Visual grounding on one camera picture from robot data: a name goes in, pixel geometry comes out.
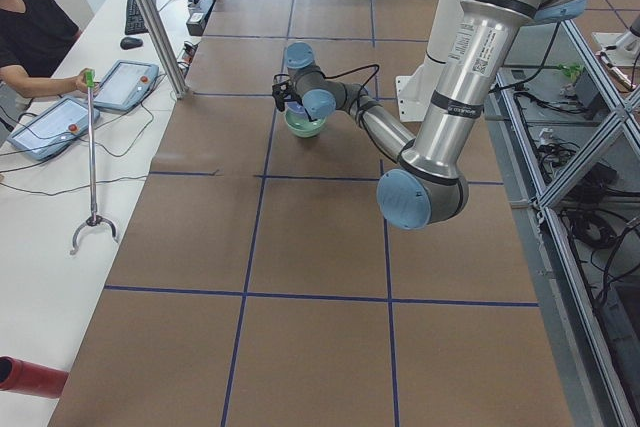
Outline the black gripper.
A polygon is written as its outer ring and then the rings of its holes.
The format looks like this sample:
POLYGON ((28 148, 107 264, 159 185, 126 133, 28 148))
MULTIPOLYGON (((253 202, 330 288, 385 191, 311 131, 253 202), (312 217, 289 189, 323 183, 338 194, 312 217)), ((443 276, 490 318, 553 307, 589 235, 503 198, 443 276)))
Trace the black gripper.
MULTIPOLYGON (((290 88, 287 94, 287 106, 289 108, 302 108, 303 107, 303 103, 302 103, 302 97, 293 89, 290 88)), ((309 122, 315 122, 316 119, 307 114, 307 118, 309 120, 309 122)))

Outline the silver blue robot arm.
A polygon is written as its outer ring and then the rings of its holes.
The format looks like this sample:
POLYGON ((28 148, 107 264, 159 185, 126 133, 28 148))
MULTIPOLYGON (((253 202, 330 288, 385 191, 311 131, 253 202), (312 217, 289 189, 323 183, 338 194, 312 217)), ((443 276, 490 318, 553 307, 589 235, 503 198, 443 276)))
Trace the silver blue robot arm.
POLYGON ((360 84, 336 82, 303 42, 284 52, 287 78, 274 83, 279 111, 290 102, 311 120, 343 111, 396 168, 379 180, 376 198, 392 225, 421 229, 458 215, 468 199, 457 161, 481 116, 498 70, 520 28, 579 16, 587 0, 460 0, 462 16, 418 134, 412 134, 360 84))

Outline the person's hand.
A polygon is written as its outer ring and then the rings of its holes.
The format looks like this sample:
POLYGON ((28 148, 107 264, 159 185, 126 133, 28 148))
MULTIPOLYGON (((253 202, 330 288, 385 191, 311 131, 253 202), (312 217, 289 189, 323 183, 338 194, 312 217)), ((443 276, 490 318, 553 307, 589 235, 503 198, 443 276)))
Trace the person's hand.
POLYGON ((99 91, 99 83, 97 81, 94 82, 92 87, 89 87, 86 83, 87 74, 91 73, 91 70, 84 69, 82 70, 75 78, 76 89, 84 94, 87 94, 89 90, 92 90, 94 94, 99 91))

